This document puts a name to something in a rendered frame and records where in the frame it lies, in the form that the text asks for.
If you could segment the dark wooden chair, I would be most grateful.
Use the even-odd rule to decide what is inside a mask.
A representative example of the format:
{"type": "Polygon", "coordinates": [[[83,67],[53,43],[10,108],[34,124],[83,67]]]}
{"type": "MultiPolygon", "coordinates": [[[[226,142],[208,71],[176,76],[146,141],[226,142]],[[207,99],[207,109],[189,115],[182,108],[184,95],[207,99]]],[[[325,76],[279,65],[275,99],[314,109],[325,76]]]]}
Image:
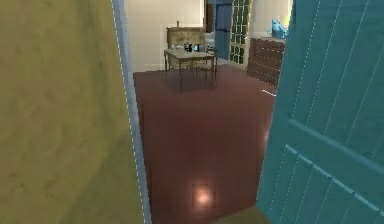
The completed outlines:
{"type": "Polygon", "coordinates": [[[211,84],[217,79],[217,66],[218,66],[218,53],[215,47],[208,47],[206,53],[212,55],[211,59],[203,59],[198,61],[195,66],[195,75],[199,73],[204,74],[204,79],[207,79],[208,75],[211,76],[211,84]]]}

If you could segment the pale wooden dining table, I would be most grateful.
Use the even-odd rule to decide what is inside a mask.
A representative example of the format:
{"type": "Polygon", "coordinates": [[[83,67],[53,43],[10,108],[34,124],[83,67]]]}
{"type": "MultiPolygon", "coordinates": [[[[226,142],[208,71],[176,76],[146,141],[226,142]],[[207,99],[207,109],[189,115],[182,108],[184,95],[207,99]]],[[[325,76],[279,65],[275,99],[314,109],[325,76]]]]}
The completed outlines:
{"type": "Polygon", "coordinates": [[[195,61],[210,61],[211,65],[207,66],[207,71],[211,72],[211,84],[214,84],[217,73],[217,60],[216,56],[206,52],[187,52],[184,50],[166,49],[164,51],[164,63],[165,63],[165,77],[168,77],[168,71],[172,68],[170,60],[176,62],[176,69],[179,74],[179,93],[183,93],[183,76],[181,74],[182,64],[189,63],[190,68],[194,67],[195,61]]]}

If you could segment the blue room door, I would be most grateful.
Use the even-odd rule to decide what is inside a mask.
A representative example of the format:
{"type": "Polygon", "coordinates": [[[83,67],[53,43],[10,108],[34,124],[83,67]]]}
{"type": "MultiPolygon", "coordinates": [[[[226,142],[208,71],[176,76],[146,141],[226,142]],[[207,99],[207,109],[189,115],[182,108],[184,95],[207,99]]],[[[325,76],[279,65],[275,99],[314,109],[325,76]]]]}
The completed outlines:
{"type": "Polygon", "coordinates": [[[232,0],[215,0],[215,47],[218,56],[227,60],[229,55],[232,0]]]}

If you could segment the dark brown chest of drawers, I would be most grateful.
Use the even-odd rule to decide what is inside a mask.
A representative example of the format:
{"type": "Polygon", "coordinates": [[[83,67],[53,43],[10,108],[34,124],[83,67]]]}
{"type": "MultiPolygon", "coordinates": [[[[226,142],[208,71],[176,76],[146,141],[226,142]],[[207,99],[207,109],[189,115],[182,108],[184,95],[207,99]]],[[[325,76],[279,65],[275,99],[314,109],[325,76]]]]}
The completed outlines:
{"type": "Polygon", "coordinates": [[[272,37],[252,38],[247,74],[272,87],[278,86],[285,42],[272,37]]]}

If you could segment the white glazed room door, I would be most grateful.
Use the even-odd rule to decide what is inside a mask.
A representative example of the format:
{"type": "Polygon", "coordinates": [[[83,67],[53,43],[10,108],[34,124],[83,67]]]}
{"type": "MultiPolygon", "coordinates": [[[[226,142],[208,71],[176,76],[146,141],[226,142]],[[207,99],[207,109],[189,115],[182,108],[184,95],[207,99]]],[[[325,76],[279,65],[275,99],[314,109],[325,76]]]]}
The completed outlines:
{"type": "Polygon", "coordinates": [[[248,35],[251,0],[232,0],[229,60],[243,65],[248,35]]]}

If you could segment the light blue figurine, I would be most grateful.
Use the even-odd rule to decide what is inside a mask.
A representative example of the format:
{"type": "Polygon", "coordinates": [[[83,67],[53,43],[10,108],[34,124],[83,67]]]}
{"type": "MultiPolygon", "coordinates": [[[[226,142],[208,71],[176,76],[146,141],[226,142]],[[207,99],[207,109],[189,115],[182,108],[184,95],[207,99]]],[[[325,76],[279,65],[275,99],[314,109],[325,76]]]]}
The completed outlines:
{"type": "Polygon", "coordinates": [[[272,37],[277,39],[286,39],[288,36],[288,29],[275,18],[271,19],[271,28],[267,31],[272,37]]]}

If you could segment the teal plank room door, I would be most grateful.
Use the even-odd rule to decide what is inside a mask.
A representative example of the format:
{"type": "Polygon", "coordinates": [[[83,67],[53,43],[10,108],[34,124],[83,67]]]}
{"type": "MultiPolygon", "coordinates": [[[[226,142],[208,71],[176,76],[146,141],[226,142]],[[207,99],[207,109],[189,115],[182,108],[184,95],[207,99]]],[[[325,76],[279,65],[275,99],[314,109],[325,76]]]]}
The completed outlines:
{"type": "Polygon", "coordinates": [[[384,0],[294,0],[257,206],[384,224],[384,0]]]}

